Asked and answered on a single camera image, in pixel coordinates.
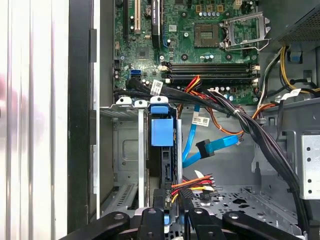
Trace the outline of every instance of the sata port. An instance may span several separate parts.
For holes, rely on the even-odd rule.
[[[131,70],[131,75],[141,75],[141,70]]]

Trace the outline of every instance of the sticker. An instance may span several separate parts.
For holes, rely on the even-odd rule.
[[[169,32],[176,32],[177,31],[177,25],[169,25]]]
[[[294,89],[291,92],[286,93],[285,95],[283,95],[281,100],[287,100],[288,98],[296,97],[296,96],[299,95],[300,91],[301,91],[301,88]]]
[[[154,80],[153,80],[153,83],[152,83],[152,87],[151,87],[150,94],[153,95],[153,96],[159,96],[163,84],[164,84],[164,83],[163,83],[162,81],[158,81],[158,80],[155,80],[155,79],[154,79]]]
[[[202,116],[193,116],[192,124],[208,127],[210,118]]]

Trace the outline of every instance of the black wire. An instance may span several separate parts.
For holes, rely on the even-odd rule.
[[[137,83],[135,88],[144,93],[150,93],[150,89],[140,83]],[[205,89],[202,91],[208,96],[212,96],[218,104],[169,87],[162,87],[161,94],[168,98],[177,98],[180,101],[190,101],[200,106],[205,105],[205,107],[217,109],[219,112],[227,113],[238,118],[243,131],[252,136],[252,139],[260,146],[266,159],[288,184],[296,206],[298,225],[302,231],[308,232],[309,220],[313,219],[310,203],[300,198],[298,176],[286,160],[283,151],[276,141],[246,113],[239,111],[235,114],[236,108],[230,101],[223,96],[220,96],[219,93],[209,92]]]

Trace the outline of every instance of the orange wire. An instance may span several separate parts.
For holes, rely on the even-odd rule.
[[[176,188],[176,187],[180,187],[180,186],[184,186],[184,185],[188,185],[188,184],[194,183],[194,182],[199,181],[199,180],[205,180],[205,179],[209,179],[209,178],[210,178],[210,176],[204,176],[204,177],[196,178],[196,179],[193,179],[193,180],[190,180],[190,181],[186,181],[186,182],[183,182],[183,183],[180,183],[180,184],[172,185],[171,187],[172,188]]]

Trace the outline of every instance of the metal bracket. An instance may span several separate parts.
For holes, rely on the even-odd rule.
[[[147,108],[148,102],[146,100],[138,100],[134,102],[135,108]]]
[[[244,39],[242,42],[237,43],[235,39],[236,22],[245,22],[253,19],[257,19],[259,37],[251,40]],[[253,13],[245,16],[234,17],[234,18],[224,20],[219,24],[219,26],[225,30],[226,38],[223,40],[223,42],[220,43],[220,47],[224,48],[226,51],[238,51],[238,50],[246,50],[246,49],[256,49],[257,51],[261,51],[262,49],[264,49],[266,46],[269,45],[269,42],[271,40],[269,38],[266,38],[267,33],[271,30],[271,27],[266,26],[269,23],[270,23],[270,20],[264,17],[262,12],[257,12],[257,13]],[[262,48],[257,48],[256,46],[240,47],[241,45],[254,44],[254,43],[259,43],[264,41],[266,41],[266,44]]]
[[[305,200],[320,199],[320,135],[302,135],[302,186],[300,197]]]
[[[166,96],[153,96],[150,99],[151,104],[168,104],[169,100]]]
[[[116,101],[117,105],[132,105],[132,99],[128,96],[122,96],[118,101]]]

